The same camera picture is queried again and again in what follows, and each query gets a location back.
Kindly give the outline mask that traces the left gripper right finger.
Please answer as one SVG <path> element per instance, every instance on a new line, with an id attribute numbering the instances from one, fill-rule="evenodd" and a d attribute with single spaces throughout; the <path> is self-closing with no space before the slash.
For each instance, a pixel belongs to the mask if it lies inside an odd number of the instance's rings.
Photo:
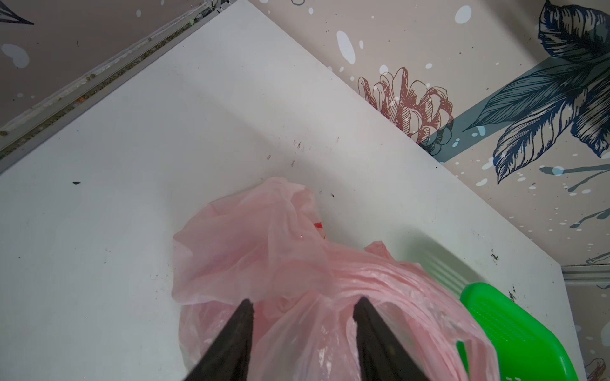
<path id="1" fill-rule="evenodd" d="M 353 319 L 361 380 L 429 381 L 367 298 L 355 304 Z"/>

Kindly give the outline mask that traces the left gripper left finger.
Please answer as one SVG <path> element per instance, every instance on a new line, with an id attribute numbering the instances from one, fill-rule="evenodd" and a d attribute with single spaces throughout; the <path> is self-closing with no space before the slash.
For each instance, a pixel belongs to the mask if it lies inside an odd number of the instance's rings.
<path id="1" fill-rule="evenodd" d="M 254 307 L 244 299 L 185 381 L 247 380 L 254 331 Z"/>

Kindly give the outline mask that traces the green plastic basket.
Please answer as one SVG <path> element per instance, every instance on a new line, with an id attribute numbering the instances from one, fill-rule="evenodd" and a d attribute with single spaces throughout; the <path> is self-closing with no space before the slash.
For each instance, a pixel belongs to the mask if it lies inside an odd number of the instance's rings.
<path id="1" fill-rule="evenodd" d="M 460 301 L 492 342 L 501 380 L 576 380 L 559 339 L 495 287 L 467 286 Z"/>

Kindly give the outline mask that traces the pink plastic bag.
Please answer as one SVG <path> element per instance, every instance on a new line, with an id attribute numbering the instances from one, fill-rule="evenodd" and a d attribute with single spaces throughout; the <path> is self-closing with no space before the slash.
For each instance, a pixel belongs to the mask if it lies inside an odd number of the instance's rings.
<path id="1" fill-rule="evenodd" d="M 491 341 L 453 294 L 380 241 L 328 241 L 314 193 L 287 179 L 205 206 L 174 236 L 173 268 L 188 368 L 249 300 L 249 379 L 358 380 L 353 313 L 367 298 L 430 379 L 500 377 Z"/>

